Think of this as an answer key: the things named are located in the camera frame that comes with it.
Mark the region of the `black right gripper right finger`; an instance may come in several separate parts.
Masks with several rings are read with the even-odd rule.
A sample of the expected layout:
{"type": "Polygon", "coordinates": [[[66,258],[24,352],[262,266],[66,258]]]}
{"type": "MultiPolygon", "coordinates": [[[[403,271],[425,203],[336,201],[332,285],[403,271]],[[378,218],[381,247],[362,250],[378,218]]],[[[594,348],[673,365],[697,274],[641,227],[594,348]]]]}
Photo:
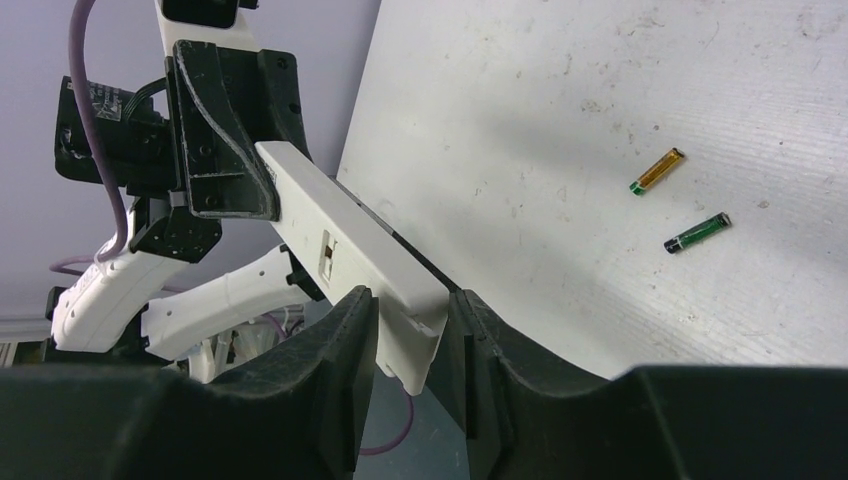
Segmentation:
{"type": "Polygon", "coordinates": [[[843,479],[847,373],[639,366],[606,380],[450,296],[429,386],[474,479],[843,479]]]}

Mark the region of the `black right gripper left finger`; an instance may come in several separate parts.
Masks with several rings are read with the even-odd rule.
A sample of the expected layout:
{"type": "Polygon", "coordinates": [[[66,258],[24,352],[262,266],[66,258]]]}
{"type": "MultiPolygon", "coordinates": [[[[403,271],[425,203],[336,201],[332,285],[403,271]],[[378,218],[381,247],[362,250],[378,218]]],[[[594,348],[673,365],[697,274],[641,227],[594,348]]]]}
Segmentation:
{"type": "Polygon", "coordinates": [[[1,372],[5,479],[349,479],[373,385],[378,301],[353,288],[316,324],[203,384],[170,369],[1,372]]]}

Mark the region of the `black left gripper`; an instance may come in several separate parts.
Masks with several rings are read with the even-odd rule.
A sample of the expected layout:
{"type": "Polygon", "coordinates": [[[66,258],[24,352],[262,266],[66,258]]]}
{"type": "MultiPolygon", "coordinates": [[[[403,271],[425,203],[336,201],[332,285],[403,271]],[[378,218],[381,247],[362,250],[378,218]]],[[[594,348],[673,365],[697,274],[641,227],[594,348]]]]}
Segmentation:
{"type": "Polygon", "coordinates": [[[155,111],[153,100],[134,102],[133,92],[94,82],[89,88],[109,165],[134,198],[129,249],[195,264],[221,238],[220,222],[209,219],[280,217],[279,196],[255,147],[257,133],[260,141],[286,141],[307,159],[312,155],[293,54],[178,40],[172,66],[192,213],[180,197],[170,122],[155,111]],[[258,80],[260,125],[253,117],[258,80]]]}

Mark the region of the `white remote control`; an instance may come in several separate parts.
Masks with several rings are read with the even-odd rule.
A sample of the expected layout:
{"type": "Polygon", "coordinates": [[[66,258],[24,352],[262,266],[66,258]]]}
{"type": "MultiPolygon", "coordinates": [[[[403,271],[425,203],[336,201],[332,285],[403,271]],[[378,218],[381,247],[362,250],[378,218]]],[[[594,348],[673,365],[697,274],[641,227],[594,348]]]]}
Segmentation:
{"type": "Polygon", "coordinates": [[[280,201],[274,230],[331,303],[357,286],[371,290],[376,364],[420,394],[447,322],[447,287],[293,144],[255,147],[280,201]]]}

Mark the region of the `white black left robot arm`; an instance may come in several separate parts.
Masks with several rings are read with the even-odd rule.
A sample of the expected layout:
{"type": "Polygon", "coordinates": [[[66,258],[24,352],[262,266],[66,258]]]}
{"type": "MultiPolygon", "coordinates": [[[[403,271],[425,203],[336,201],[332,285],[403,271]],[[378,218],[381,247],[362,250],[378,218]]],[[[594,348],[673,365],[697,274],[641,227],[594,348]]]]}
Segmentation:
{"type": "Polygon", "coordinates": [[[51,291],[47,358],[180,360],[245,321],[321,298],[284,246],[193,289],[169,285],[218,244],[223,219],[280,219],[257,146],[308,150],[292,54],[181,40],[161,79],[91,92],[106,167],[133,203],[111,240],[117,255],[88,260],[71,287],[51,291]]]}

